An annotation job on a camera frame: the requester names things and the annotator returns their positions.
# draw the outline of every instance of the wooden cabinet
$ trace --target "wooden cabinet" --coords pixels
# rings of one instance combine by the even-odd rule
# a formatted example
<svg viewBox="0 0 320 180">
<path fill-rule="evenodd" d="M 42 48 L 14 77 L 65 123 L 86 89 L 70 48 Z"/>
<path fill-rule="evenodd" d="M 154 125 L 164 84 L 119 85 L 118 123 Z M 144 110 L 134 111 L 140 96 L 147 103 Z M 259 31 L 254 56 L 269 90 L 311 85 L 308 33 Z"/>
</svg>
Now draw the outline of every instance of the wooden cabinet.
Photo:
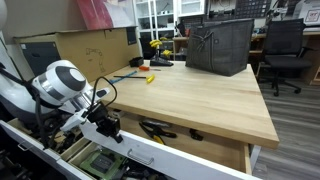
<svg viewBox="0 0 320 180">
<path fill-rule="evenodd" d="M 178 16 L 195 16 L 205 13 L 205 0 L 178 0 Z"/>
</svg>

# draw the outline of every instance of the wall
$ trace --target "wall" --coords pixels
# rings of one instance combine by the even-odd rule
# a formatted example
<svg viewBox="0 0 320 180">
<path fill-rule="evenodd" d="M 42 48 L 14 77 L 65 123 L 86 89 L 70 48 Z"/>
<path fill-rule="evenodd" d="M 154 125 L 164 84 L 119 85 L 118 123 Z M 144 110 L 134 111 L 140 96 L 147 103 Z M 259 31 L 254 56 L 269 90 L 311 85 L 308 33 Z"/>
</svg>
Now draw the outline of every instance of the wall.
<svg viewBox="0 0 320 180">
<path fill-rule="evenodd" d="M 234 9 L 236 6 L 236 2 L 237 0 L 221 0 L 221 4 L 220 4 L 220 0 L 211 0 L 211 11 L 219 11 L 219 10 L 231 10 Z M 272 0 L 271 1 L 271 6 L 273 6 L 273 4 L 276 2 L 276 0 Z M 259 28 L 264 26 L 266 22 L 265 18 L 257 18 L 254 21 L 255 24 L 255 28 Z"/>
</svg>

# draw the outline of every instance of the white panel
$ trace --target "white panel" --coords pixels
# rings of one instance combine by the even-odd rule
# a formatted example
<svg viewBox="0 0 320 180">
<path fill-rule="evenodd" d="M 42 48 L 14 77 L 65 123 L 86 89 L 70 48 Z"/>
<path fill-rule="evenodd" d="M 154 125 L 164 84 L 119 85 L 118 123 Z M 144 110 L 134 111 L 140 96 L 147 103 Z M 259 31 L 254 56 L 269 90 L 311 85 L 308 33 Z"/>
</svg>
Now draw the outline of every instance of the white panel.
<svg viewBox="0 0 320 180">
<path fill-rule="evenodd" d="M 176 179 L 257 179 L 125 131 L 119 132 L 123 141 L 118 144 L 96 132 L 94 124 L 86 123 L 80 128 L 85 138 Z"/>
<path fill-rule="evenodd" d="M 0 124 L 3 127 L 4 131 L 6 131 L 6 133 L 10 137 L 20 143 L 23 147 L 25 147 L 25 149 L 33 152 L 35 155 L 37 155 L 50 165 L 55 166 L 55 162 L 60 159 L 60 156 L 58 154 L 54 153 L 50 149 L 43 150 L 42 144 L 30 138 L 16 128 L 12 127 L 11 125 L 7 124 L 6 122 L 0 121 Z"/>
</svg>

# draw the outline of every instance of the drawer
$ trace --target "drawer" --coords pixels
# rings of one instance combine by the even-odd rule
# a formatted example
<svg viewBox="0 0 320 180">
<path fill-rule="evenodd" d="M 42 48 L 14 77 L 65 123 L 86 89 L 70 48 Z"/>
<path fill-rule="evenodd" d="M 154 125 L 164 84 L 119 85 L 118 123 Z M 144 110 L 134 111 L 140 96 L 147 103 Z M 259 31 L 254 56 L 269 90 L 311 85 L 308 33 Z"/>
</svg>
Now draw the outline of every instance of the drawer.
<svg viewBox="0 0 320 180">
<path fill-rule="evenodd" d="M 25 129 L 21 122 L 18 119 L 13 119 L 9 122 L 0 121 L 1 126 L 4 131 L 15 141 L 17 141 L 18 147 L 22 151 L 31 151 L 48 164 L 54 168 L 58 168 L 56 163 L 59 159 L 68 160 L 76 153 L 78 153 L 86 144 L 89 143 L 89 140 L 85 138 L 79 139 L 71 147 L 65 150 L 63 153 L 59 154 L 52 149 L 43 150 L 43 145 L 38 140 L 29 136 L 30 131 Z"/>
<path fill-rule="evenodd" d="M 235 169 L 123 130 L 119 132 L 123 141 L 117 143 L 111 137 L 97 133 L 95 124 L 85 123 L 80 128 L 85 138 L 175 179 L 197 179 L 199 177 L 201 179 L 257 179 Z M 250 169 L 248 146 L 242 144 L 241 147 L 237 150 L 239 156 L 242 153 L 242 158 L 238 157 L 239 164 L 243 164 L 241 167 L 243 169 Z"/>
<path fill-rule="evenodd" d="M 91 142 L 88 144 L 85 148 L 83 148 L 78 154 L 76 154 L 72 159 L 70 159 L 68 162 L 65 161 L 58 161 L 59 165 L 65 170 L 68 171 L 65 174 L 69 174 L 68 179 L 95 179 L 90 174 L 85 172 L 80 168 L 80 164 L 87 159 L 87 157 L 95 150 L 100 149 L 101 146 Z"/>
<path fill-rule="evenodd" d="M 142 116 L 126 113 L 120 121 L 121 129 L 152 140 L 139 126 L 139 121 L 143 119 Z M 248 144 L 200 131 L 197 131 L 197 134 L 203 136 L 203 140 L 194 140 L 190 136 L 189 128 L 177 125 L 163 130 L 174 132 L 178 136 L 177 138 L 162 136 L 167 146 L 251 174 Z"/>
</svg>

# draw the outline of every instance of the black cable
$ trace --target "black cable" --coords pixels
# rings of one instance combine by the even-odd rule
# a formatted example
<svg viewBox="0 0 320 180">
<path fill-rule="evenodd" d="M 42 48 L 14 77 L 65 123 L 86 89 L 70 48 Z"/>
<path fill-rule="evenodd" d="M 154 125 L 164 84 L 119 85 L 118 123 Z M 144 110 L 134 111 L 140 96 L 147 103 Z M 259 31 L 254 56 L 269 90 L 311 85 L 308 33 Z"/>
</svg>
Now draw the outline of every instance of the black cable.
<svg viewBox="0 0 320 180">
<path fill-rule="evenodd" d="M 272 8 L 274 8 L 278 3 L 279 3 L 279 0 L 277 0 L 277 1 L 273 4 Z"/>
<path fill-rule="evenodd" d="M 16 82 L 17 84 L 20 84 L 22 86 L 25 86 L 25 81 L 24 80 L 20 80 L 17 77 L 15 77 L 14 75 L 8 73 L 6 70 L 0 68 L 0 74 L 4 75 L 5 77 L 7 77 L 8 79 Z"/>
<path fill-rule="evenodd" d="M 93 110 L 93 105 L 94 105 L 94 99 L 95 99 L 95 96 L 96 96 L 96 92 L 97 92 L 97 85 L 98 85 L 98 82 L 100 79 L 104 79 L 105 81 L 107 81 L 111 86 L 112 88 L 114 89 L 114 92 L 115 92 L 115 96 L 114 98 L 112 99 L 112 101 L 110 101 L 108 104 L 105 105 L 105 107 L 109 106 L 110 104 L 112 104 L 118 97 L 118 91 L 117 91 L 117 88 L 105 77 L 103 76 L 100 76 L 96 82 L 94 83 L 94 86 L 93 86 L 93 95 L 92 95 L 92 99 L 91 99 L 91 104 L 90 104 L 90 107 L 89 107 L 89 110 L 87 112 L 87 114 L 90 114 Z"/>
<path fill-rule="evenodd" d="M 40 94 L 36 88 L 32 88 L 32 90 L 36 99 L 35 113 L 36 113 L 36 120 L 39 126 L 41 141 L 44 146 L 44 149 L 47 149 L 49 147 L 47 142 L 47 136 L 46 136 L 46 132 L 44 131 L 43 122 L 40 117 L 41 116 Z"/>
<path fill-rule="evenodd" d="M 6 49 L 6 53 L 7 53 L 8 57 L 11 59 L 11 62 L 12 62 L 12 64 L 13 64 L 13 66 L 16 68 L 16 71 L 18 72 L 18 74 L 19 74 L 19 76 L 20 76 L 20 79 L 21 79 L 22 81 L 25 81 L 25 80 L 23 79 L 23 76 L 22 76 L 21 72 L 20 72 L 19 69 L 18 69 L 18 66 L 17 66 L 16 63 L 13 61 L 13 58 L 9 55 L 7 46 L 4 44 L 2 38 L 0 38 L 0 40 L 1 40 L 1 43 L 2 43 L 3 47 Z"/>
<path fill-rule="evenodd" d="M 48 144 L 49 144 L 49 148 L 52 147 L 53 141 L 54 141 L 54 139 L 57 138 L 56 135 L 58 134 L 58 132 L 60 131 L 60 127 L 61 127 L 64 123 L 65 123 L 65 121 L 61 121 L 61 122 L 57 125 L 57 127 L 55 127 L 55 129 L 53 130 L 53 133 L 52 133 L 51 138 L 50 138 L 49 143 L 48 143 Z"/>
<path fill-rule="evenodd" d="M 167 3 L 165 6 L 164 6 L 164 8 L 162 8 L 161 10 L 160 10 L 160 12 L 161 11 L 163 11 L 166 7 L 168 7 L 169 6 L 169 3 Z"/>
</svg>

